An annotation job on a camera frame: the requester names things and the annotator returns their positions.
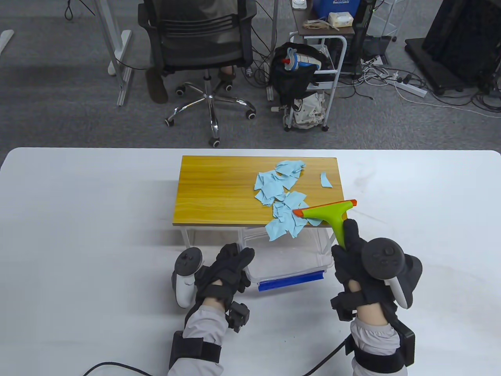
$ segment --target gray sleeve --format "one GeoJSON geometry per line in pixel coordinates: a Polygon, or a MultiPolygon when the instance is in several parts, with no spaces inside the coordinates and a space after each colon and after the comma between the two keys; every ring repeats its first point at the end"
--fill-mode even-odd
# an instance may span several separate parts
{"type": "MultiPolygon", "coordinates": [[[[351,322],[351,334],[359,349],[375,355],[391,355],[400,347],[400,337],[390,324],[385,326],[368,325],[357,318],[351,322]]],[[[395,373],[378,373],[361,367],[355,358],[353,376],[407,376],[407,368],[404,366],[395,373]]]]}
{"type": "MultiPolygon", "coordinates": [[[[228,322],[224,313],[207,306],[201,306],[186,323],[183,338],[200,338],[205,342],[222,345],[228,322]]],[[[223,367],[212,361],[181,358],[174,363],[168,376],[220,376],[223,367]]]]}

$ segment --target clear plastic container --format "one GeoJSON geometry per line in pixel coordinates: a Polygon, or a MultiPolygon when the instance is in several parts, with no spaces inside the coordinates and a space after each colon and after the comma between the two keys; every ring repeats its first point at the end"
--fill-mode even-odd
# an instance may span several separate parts
{"type": "MultiPolygon", "coordinates": [[[[264,228],[245,228],[239,235],[240,244],[254,248],[256,252],[245,272],[250,281],[258,285],[265,281],[290,279],[315,272],[322,275],[321,272],[334,264],[331,254],[334,236],[330,239],[326,228],[306,227],[295,239],[287,233],[273,242],[270,242],[264,228]]],[[[279,287],[302,282],[306,280],[291,279],[290,283],[279,287]]]]}

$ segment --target office chair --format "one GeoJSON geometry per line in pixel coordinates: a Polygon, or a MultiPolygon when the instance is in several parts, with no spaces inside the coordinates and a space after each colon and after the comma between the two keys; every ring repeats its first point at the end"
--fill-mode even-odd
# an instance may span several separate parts
{"type": "Polygon", "coordinates": [[[178,95],[190,88],[202,96],[176,107],[165,123],[173,126],[178,113],[207,102],[212,130],[209,144],[219,146],[215,102],[236,103],[247,109],[248,119],[256,116],[256,108],[250,102],[213,91],[209,73],[210,68],[252,64],[251,20],[257,13],[255,0],[143,1],[138,5],[138,23],[148,33],[157,72],[167,76],[176,71],[205,71],[203,89],[191,82],[176,89],[178,95]],[[232,14],[222,14],[232,9],[232,14]]]}

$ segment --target plastic storage bin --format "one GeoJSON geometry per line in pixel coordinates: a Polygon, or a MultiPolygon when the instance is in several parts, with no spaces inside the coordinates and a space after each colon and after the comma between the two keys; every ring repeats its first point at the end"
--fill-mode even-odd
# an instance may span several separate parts
{"type": "Polygon", "coordinates": [[[285,234],[273,242],[264,228],[242,229],[241,245],[256,252],[245,272],[259,291],[322,279],[334,264],[333,239],[326,228],[307,227],[295,239],[285,234]]]}
{"type": "Polygon", "coordinates": [[[353,18],[357,14],[360,0],[313,0],[313,9],[318,18],[327,19],[330,12],[349,12],[353,18]]]}

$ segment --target shoe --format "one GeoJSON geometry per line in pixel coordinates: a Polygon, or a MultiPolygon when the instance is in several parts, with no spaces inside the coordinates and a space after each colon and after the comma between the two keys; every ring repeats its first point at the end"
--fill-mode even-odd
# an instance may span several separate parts
{"type": "Polygon", "coordinates": [[[165,104],[169,101],[169,95],[163,85],[163,78],[155,68],[148,68],[146,70],[146,84],[148,86],[148,93],[153,102],[165,104]]]}

